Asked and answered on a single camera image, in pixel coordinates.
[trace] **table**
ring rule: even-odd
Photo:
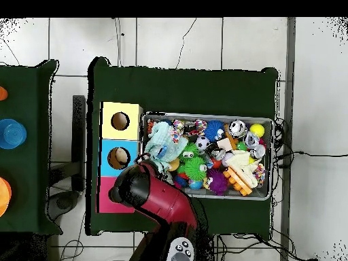
[[[96,213],[99,105],[137,103],[144,111],[275,118],[277,70],[203,71],[110,67],[96,57],[88,68],[86,233],[151,231],[155,223],[140,213]],[[266,201],[201,198],[211,234],[258,233],[268,239],[271,198]],[[198,214],[202,207],[192,199]]]
[[[0,118],[13,118],[27,130],[27,140],[16,149],[0,149],[0,176],[9,181],[12,198],[0,217],[1,232],[61,234],[45,213],[48,195],[49,110],[52,74],[57,61],[36,67],[0,66],[0,86],[8,98],[0,101]]]

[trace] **plastic tray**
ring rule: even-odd
[[[225,192],[224,196],[217,196],[212,191],[207,189],[193,190],[185,188],[184,192],[191,197],[201,198],[221,198],[221,199],[242,199],[242,200],[255,200],[264,201],[271,196],[272,192],[272,176],[273,176],[273,152],[274,152],[274,139],[275,139],[275,123],[269,118],[251,118],[251,117],[238,117],[238,116],[214,116],[214,115],[200,115],[200,114],[176,114],[165,112],[146,112],[142,117],[142,139],[140,142],[140,152],[143,153],[145,145],[148,142],[147,137],[147,119],[155,120],[189,120],[201,119],[205,121],[220,120],[224,123],[230,123],[235,120],[242,120],[246,124],[258,123],[264,127],[264,136],[262,137],[266,143],[266,154],[262,159],[262,164],[266,169],[265,180],[262,187],[253,188],[253,192],[247,196],[242,196],[239,191],[233,188]]]

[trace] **orange object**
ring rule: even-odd
[[[228,137],[228,140],[230,140],[232,149],[233,149],[233,150],[237,150],[236,143],[234,142],[234,139],[233,139],[233,137],[231,136],[231,134],[228,132],[228,124],[225,124],[225,125],[224,125],[224,128],[225,128],[226,136]]]
[[[11,199],[11,186],[0,177],[0,217],[5,213]]]
[[[229,178],[228,181],[233,184],[233,188],[239,191],[243,196],[252,193],[251,188],[243,182],[243,180],[235,173],[232,168],[224,171],[224,176]]]
[[[0,101],[7,98],[7,90],[0,86]]]

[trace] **blue plastic container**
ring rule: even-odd
[[[0,120],[0,148],[14,149],[27,138],[25,127],[13,119]]]

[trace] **colorful toy pile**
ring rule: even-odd
[[[175,187],[208,189],[218,196],[229,189],[243,196],[262,186],[266,153],[264,127],[240,120],[193,122],[148,120],[145,153]]]

